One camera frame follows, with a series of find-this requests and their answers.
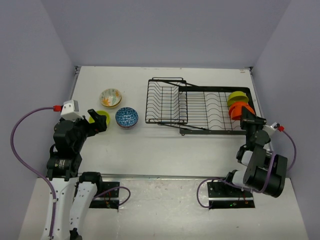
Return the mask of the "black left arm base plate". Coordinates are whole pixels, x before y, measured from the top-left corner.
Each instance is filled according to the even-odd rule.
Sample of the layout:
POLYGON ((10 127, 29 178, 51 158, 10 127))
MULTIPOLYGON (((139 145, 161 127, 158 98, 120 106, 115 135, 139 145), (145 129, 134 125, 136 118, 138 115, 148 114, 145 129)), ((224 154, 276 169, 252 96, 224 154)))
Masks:
MULTIPOLYGON (((111 188, 119 187, 120 182, 118 181, 103 181, 100 184, 100 187, 95 194, 95 197, 105 191, 108 191, 111 188)), ((98 198, 95 198, 91 203, 89 208, 90 209, 119 209, 119 190, 115 189, 113 191, 110 191, 108 193, 105 193, 104 195, 101 195, 98 198)))

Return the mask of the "orange bowl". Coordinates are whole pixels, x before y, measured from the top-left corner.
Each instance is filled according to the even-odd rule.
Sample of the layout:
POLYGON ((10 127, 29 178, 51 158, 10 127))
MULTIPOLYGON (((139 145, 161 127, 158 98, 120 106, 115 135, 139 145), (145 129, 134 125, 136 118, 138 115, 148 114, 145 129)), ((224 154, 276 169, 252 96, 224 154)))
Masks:
POLYGON ((231 120, 239 121, 242 117, 242 107, 245 107, 250 113, 256 114, 250 105, 244 101, 237 101, 229 107, 229 117, 231 120))

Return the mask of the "blue white patterned bowl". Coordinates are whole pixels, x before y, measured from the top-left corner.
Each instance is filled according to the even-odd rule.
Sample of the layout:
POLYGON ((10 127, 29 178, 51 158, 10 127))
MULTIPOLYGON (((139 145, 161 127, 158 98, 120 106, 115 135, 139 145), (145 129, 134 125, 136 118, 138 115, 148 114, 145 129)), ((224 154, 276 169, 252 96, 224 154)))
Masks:
POLYGON ((131 107, 122 107, 115 113, 115 121, 121 126, 133 126, 138 123, 139 115, 131 107))

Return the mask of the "lime green bowl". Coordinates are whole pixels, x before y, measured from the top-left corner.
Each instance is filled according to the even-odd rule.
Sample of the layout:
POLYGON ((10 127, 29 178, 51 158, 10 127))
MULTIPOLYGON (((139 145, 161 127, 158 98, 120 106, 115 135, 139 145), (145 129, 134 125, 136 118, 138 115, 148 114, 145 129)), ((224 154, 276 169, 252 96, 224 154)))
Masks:
POLYGON ((227 106, 230 107, 236 102, 244 102, 247 104, 249 102, 249 98, 243 91, 234 91, 228 96, 227 106))
MULTIPOLYGON (((104 110, 97 110, 96 113, 99 114, 99 115, 101 115, 101 116, 106 116, 106 124, 107 124, 107 126, 110 124, 111 118, 110 118, 110 115, 109 115, 108 112, 106 112, 106 111, 104 111, 104 110)), ((88 122, 89 122, 90 124, 92 124, 92 123, 95 122, 95 120, 90 116, 88 122)))

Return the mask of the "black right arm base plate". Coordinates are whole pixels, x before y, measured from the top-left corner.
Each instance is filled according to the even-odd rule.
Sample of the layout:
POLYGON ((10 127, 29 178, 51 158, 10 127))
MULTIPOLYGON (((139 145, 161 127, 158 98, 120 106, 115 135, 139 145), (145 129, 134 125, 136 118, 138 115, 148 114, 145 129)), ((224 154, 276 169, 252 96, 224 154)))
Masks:
POLYGON ((253 209, 253 194, 220 181, 207 182, 210 209, 253 209))

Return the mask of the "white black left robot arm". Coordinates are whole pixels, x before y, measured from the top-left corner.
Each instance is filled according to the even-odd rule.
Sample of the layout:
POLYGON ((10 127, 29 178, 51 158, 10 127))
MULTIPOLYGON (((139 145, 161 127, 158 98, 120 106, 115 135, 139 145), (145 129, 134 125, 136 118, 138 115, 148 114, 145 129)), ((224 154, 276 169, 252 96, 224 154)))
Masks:
POLYGON ((88 110, 94 122, 85 117, 67 120, 62 117, 54 127, 54 145, 50 148, 46 180, 50 199, 43 240, 80 240, 82 227, 94 197, 103 193, 99 172, 78 176, 82 162, 81 149, 88 137, 107 129, 107 117, 88 110))

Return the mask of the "white floral leaf bowl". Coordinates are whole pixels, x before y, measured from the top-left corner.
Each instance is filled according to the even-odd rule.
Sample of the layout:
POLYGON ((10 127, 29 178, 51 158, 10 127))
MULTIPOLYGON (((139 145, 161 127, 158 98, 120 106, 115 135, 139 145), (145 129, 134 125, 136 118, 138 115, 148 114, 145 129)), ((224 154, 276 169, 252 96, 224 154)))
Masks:
POLYGON ((108 88, 100 94, 99 100, 104 107, 113 108, 122 101, 122 94, 116 88, 108 88))

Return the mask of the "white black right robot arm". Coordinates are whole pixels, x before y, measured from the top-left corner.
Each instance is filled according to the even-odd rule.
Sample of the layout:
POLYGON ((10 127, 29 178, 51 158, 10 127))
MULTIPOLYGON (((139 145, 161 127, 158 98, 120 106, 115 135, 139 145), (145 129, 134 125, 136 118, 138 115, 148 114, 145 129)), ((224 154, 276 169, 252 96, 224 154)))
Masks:
POLYGON ((239 112, 240 128, 245 131, 245 144, 239 148, 236 159, 246 169, 229 172, 223 191, 230 197, 248 190, 277 198, 285 186, 288 158, 268 151, 265 145, 271 142, 276 131, 284 132, 285 129, 277 122, 267 125, 266 119, 247 106, 237 106, 235 110, 239 112))

